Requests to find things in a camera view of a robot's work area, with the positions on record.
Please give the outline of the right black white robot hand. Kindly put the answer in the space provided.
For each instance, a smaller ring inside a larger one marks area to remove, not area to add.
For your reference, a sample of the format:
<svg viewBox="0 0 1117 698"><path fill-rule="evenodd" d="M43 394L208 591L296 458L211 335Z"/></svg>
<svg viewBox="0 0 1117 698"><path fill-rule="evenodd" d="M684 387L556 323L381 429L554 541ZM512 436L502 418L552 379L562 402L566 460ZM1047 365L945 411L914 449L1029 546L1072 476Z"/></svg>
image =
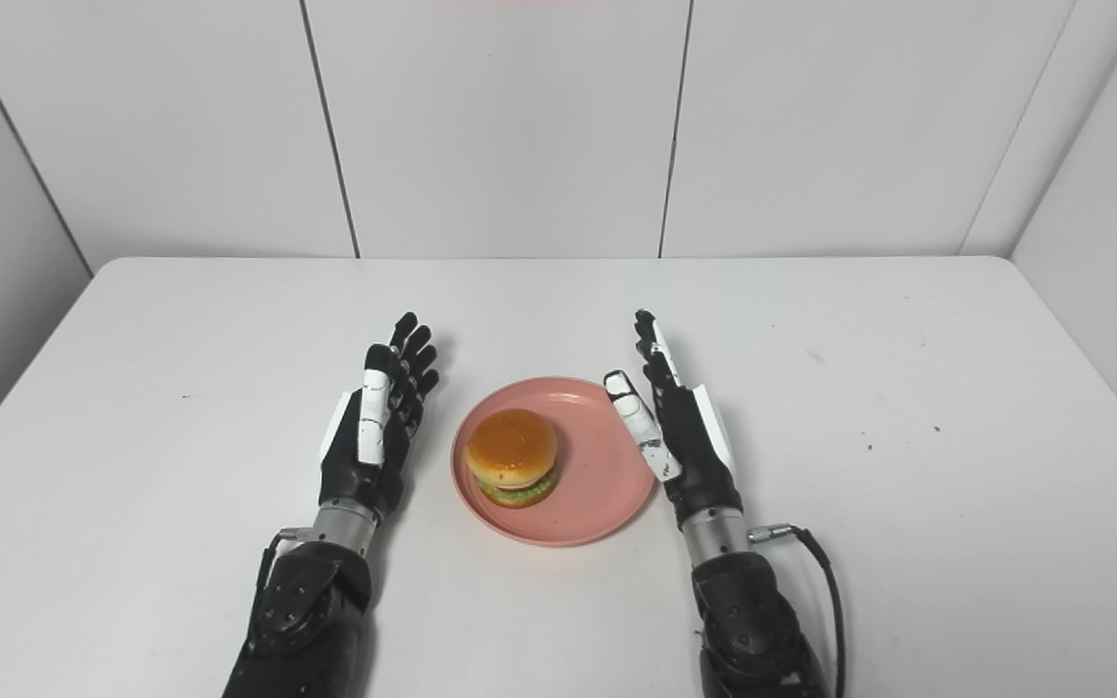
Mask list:
<svg viewBox="0 0 1117 698"><path fill-rule="evenodd" d="M639 392L626 371L603 376L604 393L663 486L678 525L696 514L744 511L733 481L731 444L704 385L682 383L655 315L634 312L634 350L643 361L648 390Z"/></svg>

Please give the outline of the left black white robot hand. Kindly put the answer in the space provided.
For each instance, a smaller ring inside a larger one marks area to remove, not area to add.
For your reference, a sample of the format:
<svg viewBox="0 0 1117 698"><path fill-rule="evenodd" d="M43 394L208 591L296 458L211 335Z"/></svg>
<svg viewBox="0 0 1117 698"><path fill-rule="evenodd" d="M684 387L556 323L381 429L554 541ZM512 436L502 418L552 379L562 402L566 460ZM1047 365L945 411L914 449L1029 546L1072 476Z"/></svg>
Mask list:
<svg viewBox="0 0 1117 698"><path fill-rule="evenodd" d="M363 386L347 398L322 458L319 504L353 504L389 520L404 491L404 463L440 381L431 328L407 312L389 343L369 345Z"/></svg>

